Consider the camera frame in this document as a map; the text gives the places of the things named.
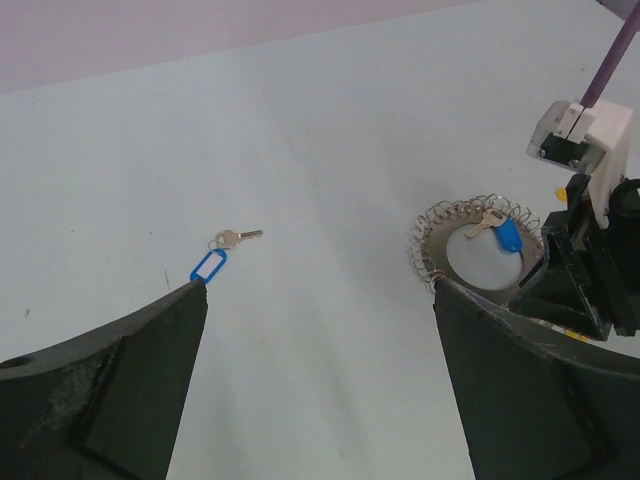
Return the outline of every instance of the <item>white table surface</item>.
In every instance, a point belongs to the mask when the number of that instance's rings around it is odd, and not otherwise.
[[[527,142],[620,25],[487,0],[0,96],[0,356],[136,310],[217,231],[262,228],[209,286],[169,478],[472,479],[409,227],[491,192],[562,208],[568,173]],[[606,98],[640,108],[639,67],[636,42]]]

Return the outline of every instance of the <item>silver key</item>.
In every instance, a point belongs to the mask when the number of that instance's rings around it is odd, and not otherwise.
[[[465,235],[467,238],[473,238],[486,228],[501,227],[506,221],[507,216],[505,214],[498,210],[494,210],[493,208],[489,208],[482,214],[482,221],[469,230]]]
[[[245,238],[261,237],[264,232],[262,230],[254,230],[253,232],[236,233],[233,230],[225,230],[217,233],[214,241],[218,248],[223,250],[231,250]]]

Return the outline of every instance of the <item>metal spring coil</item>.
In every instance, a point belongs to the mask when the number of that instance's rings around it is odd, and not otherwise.
[[[446,273],[437,268],[429,255],[428,242],[433,225],[441,225],[445,221],[458,218],[468,218],[472,213],[478,213],[488,208],[494,208],[511,217],[519,230],[530,235],[540,243],[542,248],[540,218],[527,207],[492,193],[481,195],[471,200],[457,202],[440,202],[427,210],[424,215],[418,215],[413,226],[413,243],[409,256],[413,268],[420,279],[427,285],[432,294],[439,280],[446,278]]]

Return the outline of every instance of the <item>blue key tag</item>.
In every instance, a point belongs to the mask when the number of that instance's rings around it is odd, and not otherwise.
[[[226,262],[227,252],[221,248],[215,248],[204,256],[198,266],[193,269],[189,278],[192,282],[201,278],[206,285],[216,276]]]
[[[507,218],[507,221],[496,227],[495,231],[498,242],[504,251],[509,253],[522,251],[522,238],[512,218]]]

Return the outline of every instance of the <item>black plastic part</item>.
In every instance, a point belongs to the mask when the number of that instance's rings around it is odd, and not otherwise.
[[[0,479],[166,477],[207,313],[202,281],[0,364]]]
[[[478,480],[640,478],[640,360],[450,281],[435,311]]]
[[[573,143],[550,133],[540,146],[540,156],[545,160],[571,167],[572,162],[579,162],[588,149],[587,143]]]
[[[609,228],[595,220],[587,186],[574,175],[566,211],[542,228],[545,257],[526,278],[511,310],[606,340],[613,326],[622,336],[640,328],[640,197],[635,180],[613,192]]]

